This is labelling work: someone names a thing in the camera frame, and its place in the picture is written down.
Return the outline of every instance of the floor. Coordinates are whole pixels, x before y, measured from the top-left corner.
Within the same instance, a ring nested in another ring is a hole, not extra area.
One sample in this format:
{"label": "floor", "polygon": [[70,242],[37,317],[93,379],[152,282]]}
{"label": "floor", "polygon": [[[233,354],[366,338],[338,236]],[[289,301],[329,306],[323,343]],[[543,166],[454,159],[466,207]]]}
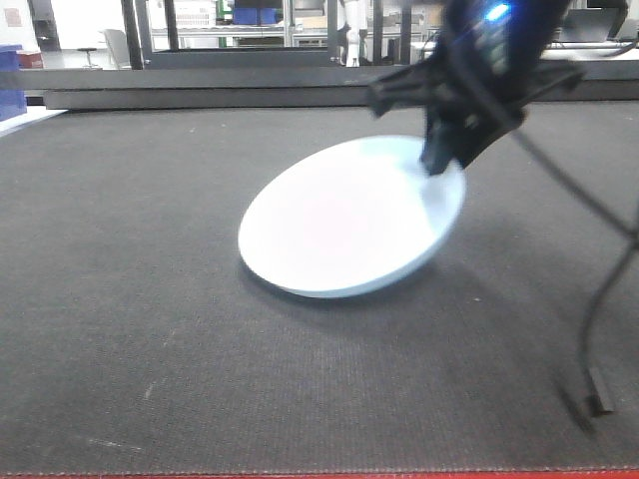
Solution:
{"label": "floor", "polygon": [[[88,65],[87,55],[76,50],[61,50],[59,52],[42,52],[44,68],[85,68]],[[91,63],[98,65],[103,70],[115,70],[107,49],[98,49],[91,52]]]}
{"label": "floor", "polygon": [[[276,175],[422,120],[64,113],[0,138],[0,475],[639,469],[638,264],[593,331],[617,411],[592,418],[578,331],[623,241],[511,137],[393,286],[310,300],[243,265]],[[637,122],[639,103],[538,104],[523,128],[630,221]]]}

